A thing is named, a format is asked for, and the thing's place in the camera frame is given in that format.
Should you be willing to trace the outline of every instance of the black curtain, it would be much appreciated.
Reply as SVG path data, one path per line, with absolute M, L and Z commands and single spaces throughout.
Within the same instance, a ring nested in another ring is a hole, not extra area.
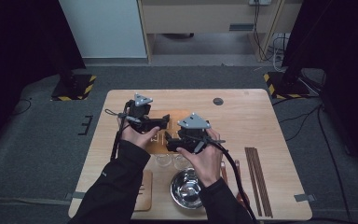
M 85 68 L 58 0 L 0 0 L 0 130 L 26 85 L 58 74 L 48 46 Z
M 325 71 L 326 112 L 358 155 L 358 1 L 304 0 L 282 65 Z

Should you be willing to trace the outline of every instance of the black sleeve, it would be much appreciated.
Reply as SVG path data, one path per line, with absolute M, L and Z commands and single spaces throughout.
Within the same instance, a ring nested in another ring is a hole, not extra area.
M 129 223 L 149 158 L 140 147 L 121 140 L 117 158 L 103 168 L 69 223 Z
M 205 207 L 209 224 L 253 223 L 249 213 L 237 202 L 222 178 L 208 188 L 202 189 L 200 199 Z

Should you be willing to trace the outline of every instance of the stainless steel bowl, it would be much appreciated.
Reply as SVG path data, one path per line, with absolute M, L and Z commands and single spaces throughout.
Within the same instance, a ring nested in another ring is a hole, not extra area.
M 193 168 L 187 168 L 177 173 L 171 182 L 171 195 L 182 207 L 196 209 L 202 207 L 199 197 L 201 183 Z

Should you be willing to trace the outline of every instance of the wooden table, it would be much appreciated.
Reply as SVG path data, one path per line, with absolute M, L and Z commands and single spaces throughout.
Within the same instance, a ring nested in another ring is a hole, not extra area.
M 76 191 L 86 192 L 109 162 L 117 131 L 116 118 L 104 112 L 121 112 L 124 104 L 138 92 L 153 98 L 151 110 L 188 110 L 207 119 L 217 130 L 223 146 L 234 160 L 241 162 L 242 184 L 258 220 L 308 220 L 312 216 L 308 201 L 297 202 L 294 195 L 304 194 L 296 168 L 284 141 L 269 95 L 264 90 L 118 90 L 106 96 L 98 125 L 89 147 Z M 223 99 L 215 105 L 214 98 Z M 273 218 L 259 217 L 245 157 L 245 147 L 256 147 L 267 186 Z M 187 210 L 177 205 L 170 194 L 170 183 L 178 171 L 171 164 L 161 168 L 152 156 L 145 169 L 153 172 L 152 206 L 134 212 L 133 219 L 206 219 L 204 208 Z M 227 168 L 228 185 L 238 190 L 231 167 Z M 80 199 L 73 199 L 69 216 L 75 215 Z

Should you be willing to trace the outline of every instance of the hand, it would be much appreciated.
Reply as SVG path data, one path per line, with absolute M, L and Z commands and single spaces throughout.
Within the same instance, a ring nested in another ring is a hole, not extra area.
M 118 125 L 120 125 L 121 119 L 117 118 L 117 121 Z M 155 127 L 148 133 L 137 133 L 135 130 L 133 130 L 126 119 L 124 119 L 123 128 L 124 130 L 121 134 L 121 139 L 129 141 L 134 145 L 141 147 L 142 149 L 146 148 L 146 145 L 150 142 L 150 139 L 154 137 L 159 131 L 159 127 Z
M 220 140 L 220 134 L 215 130 L 207 129 L 206 132 L 213 140 Z M 208 145 L 199 154 L 192 154 L 181 147 L 176 150 L 193 164 L 197 177 L 205 187 L 211 186 L 220 178 L 223 152 L 216 147 Z

